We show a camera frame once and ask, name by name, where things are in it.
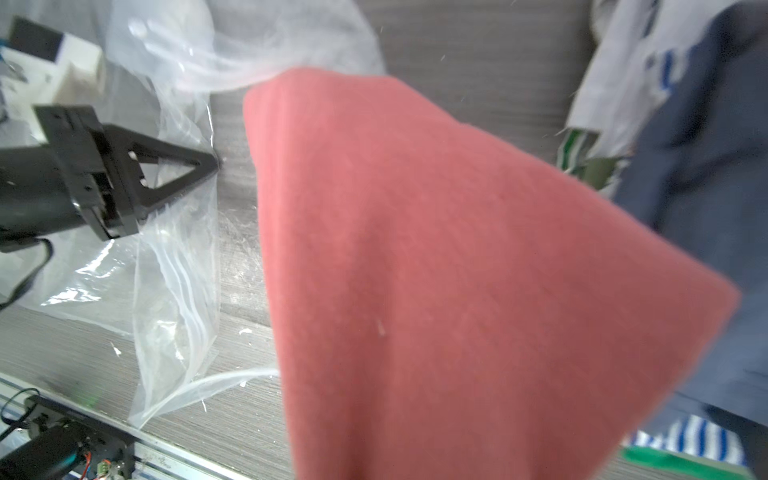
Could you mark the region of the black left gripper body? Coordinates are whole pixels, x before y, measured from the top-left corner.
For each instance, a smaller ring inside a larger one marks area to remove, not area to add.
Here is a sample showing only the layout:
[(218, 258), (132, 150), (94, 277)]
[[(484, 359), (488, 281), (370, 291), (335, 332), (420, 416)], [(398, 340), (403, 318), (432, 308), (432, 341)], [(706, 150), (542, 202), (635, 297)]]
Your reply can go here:
[(13, 252), (50, 234), (87, 224), (76, 196), (90, 194), (83, 178), (88, 146), (59, 145), (1, 151), (1, 250)]

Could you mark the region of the clear plastic vacuum bag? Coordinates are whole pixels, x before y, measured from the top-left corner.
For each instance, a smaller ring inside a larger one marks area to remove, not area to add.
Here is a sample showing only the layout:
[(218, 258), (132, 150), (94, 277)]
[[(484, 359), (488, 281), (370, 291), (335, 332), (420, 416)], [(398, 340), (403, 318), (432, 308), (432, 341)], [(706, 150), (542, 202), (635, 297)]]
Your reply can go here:
[(129, 337), (137, 376), (98, 364), (76, 374), (72, 396), (98, 407), (126, 395), (121, 418), (154, 418), (274, 370), (228, 363), (226, 308), (267, 318), (256, 220), (256, 174), (240, 105), (250, 84), (291, 67), (352, 74), (385, 70), (377, 37), (352, 1), (5, 1), (14, 16), (92, 41), (105, 50), (100, 94), (78, 91), (97, 116), (184, 147), (218, 153), (219, 172), (149, 216), (137, 234), (102, 241), (87, 228), (52, 236), (54, 256), (14, 318), (37, 312), (65, 325), (96, 325)]

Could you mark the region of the red garment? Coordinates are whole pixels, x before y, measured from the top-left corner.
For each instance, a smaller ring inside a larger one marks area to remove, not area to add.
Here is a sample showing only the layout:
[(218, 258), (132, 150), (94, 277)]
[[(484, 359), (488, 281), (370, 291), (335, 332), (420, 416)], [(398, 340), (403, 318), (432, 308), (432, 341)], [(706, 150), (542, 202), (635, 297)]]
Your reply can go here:
[(293, 69), (243, 116), (300, 479), (590, 479), (739, 305), (395, 78)]

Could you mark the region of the white printed t-shirt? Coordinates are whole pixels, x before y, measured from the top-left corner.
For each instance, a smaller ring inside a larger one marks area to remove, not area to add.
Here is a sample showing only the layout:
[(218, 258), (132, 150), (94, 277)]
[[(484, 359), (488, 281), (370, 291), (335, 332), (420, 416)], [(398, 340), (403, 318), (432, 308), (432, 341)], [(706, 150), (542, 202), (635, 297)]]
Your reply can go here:
[(559, 158), (579, 163), (629, 153), (672, 94), (691, 52), (731, 1), (593, 1), (596, 50), (565, 124)]

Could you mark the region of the navy blue garment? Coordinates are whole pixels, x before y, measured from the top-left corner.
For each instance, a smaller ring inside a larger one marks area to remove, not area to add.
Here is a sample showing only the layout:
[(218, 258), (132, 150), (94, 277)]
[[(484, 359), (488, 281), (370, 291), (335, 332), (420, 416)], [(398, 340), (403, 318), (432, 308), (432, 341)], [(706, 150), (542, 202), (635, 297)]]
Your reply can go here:
[(717, 15), (640, 134), (615, 202), (730, 278), (741, 305), (657, 415), (767, 421), (767, 5)]

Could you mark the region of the blue white striped garment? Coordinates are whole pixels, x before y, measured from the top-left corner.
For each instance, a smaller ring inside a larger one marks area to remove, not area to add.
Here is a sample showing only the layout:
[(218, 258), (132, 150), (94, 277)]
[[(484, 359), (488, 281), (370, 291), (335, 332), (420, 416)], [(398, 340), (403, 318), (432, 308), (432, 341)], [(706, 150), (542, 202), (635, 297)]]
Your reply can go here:
[(738, 436), (704, 418), (690, 415), (658, 435), (636, 431), (621, 443), (623, 447), (648, 448), (684, 457), (705, 459), (716, 464), (745, 467), (745, 455)]

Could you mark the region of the green white striped garment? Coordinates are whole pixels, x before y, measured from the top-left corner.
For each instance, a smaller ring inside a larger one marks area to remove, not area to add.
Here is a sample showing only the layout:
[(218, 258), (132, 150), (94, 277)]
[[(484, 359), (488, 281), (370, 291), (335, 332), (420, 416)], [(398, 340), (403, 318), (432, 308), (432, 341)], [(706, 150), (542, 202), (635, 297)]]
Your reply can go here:
[(621, 182), (623, 171), (630, 165), (629, 157), (599, 157), (593, 147), (599, 134), (592, 131), (566, 128), (557, 150), (556, 167), (581, 183), (597, 191), (600, 196), (613, 200)]

